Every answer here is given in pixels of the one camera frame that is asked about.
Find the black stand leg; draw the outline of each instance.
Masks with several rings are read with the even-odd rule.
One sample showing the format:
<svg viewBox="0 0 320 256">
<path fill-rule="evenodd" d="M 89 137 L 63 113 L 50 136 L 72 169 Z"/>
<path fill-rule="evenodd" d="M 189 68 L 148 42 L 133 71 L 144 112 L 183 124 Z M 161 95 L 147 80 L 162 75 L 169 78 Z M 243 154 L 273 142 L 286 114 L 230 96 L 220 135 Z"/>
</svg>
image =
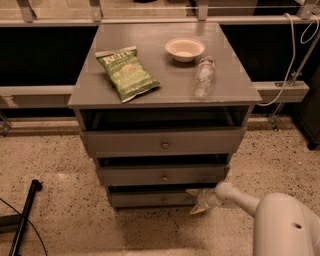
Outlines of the black stand leg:
<svg viewBox="0 0 320 256">
<path fill-rule="evenodd" d="M 23 212 L 21 215 L 11 215 L 11 216 L 4 216 L 0 218 L 0 227 L 9 226 L 17 226 L 16 234 L 14 236 L 11 250 L 9 256 L 16 256 L 19 253 L 19 247 L 22 241 L 23 233 L 28 221 L 28 217 L 31 211 L 33 199 L 35 197 L 36 191 L 40 191 L 42 189 L 42 185 L 38 180 L 33 180 L 29 189 L 29 193 L 24 204 Z"/>
</svg>

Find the gray nightstand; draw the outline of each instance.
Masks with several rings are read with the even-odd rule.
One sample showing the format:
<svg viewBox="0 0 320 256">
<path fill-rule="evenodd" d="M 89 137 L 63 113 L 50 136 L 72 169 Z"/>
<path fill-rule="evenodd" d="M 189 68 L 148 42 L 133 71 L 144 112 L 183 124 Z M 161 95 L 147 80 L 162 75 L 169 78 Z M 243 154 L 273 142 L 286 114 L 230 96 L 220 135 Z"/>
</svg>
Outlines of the gray nightstand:
<svg viewBox="0 0 320 256">
<path fill-rule="evenodd" d="M 176 37 L 202 41 L 216 59 L 212 96 L 191 96 L 197 63 L 178 63 L 164 45 Z M 122 104 L 94 53 L 137 46 L 160 88 Z M 218 24 L 100 25 L 69 101 L 81 138 L 113 207 L 190 205 L 185 189 L 225 179 L 232 154 L 261 98 Z"/>
</svg>

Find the green chip bag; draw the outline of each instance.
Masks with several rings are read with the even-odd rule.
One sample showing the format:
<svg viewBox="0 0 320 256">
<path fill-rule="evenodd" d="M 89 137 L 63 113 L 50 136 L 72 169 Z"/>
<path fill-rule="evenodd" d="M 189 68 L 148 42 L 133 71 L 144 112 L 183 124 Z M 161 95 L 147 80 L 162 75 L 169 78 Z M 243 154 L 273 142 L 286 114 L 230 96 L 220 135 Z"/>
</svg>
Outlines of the green chip bag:
<svg viewBox="0 0 320 256">
<path fill-rule="evenodd" d="M 143 68 L 138 60 L 136 47 L 97 52 L 95 55 L 107 71 L 123 103 L 159 86 L 159 82 Z"/>
</svg>

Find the drawer front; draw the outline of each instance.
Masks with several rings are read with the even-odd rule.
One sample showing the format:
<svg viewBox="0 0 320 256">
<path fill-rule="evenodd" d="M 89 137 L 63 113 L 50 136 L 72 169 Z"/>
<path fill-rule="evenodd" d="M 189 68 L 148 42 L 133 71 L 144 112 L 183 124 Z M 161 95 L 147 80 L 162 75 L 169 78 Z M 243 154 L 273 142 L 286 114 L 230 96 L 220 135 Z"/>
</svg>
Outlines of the drawer front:
<svg viewBox="0 0 320 256">
<path fill-rule="evenodd" d="M 229 165 L 128 167 L 99 169 L 97 175 L 104 186 L 218 183 L 225 179 L 229 169 Z"/>
<path fill-rule="evenodd" d="M 152 207 L 152 206 L 182 206 L 194 205 L 196 198 L 186 192 L 145 193 L 145 194 L 109 194 L 112 207 Z"/>
<path fill-rule="evenodd" d="M 245 128 L 203 131 L 83 132 L 91 157 L 236 152 Z"/>
</svg>

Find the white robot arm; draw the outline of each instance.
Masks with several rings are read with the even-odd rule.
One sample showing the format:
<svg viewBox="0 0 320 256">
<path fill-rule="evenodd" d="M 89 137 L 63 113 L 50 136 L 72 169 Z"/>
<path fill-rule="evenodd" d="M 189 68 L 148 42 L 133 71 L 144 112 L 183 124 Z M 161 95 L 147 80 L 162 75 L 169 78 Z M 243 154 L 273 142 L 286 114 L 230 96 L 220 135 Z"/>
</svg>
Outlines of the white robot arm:
<svg viewBox="0 0 320 256">
<path fill-rule="evenodd" d="M 281 193 L 255 198 L 229 182 L 215 188 L 187 190 L 197 197 L 190 212 L 240 207 L 254 218 L 254 256 L 320 255 L 320 218 L 297 199 Z"/>
</svg>

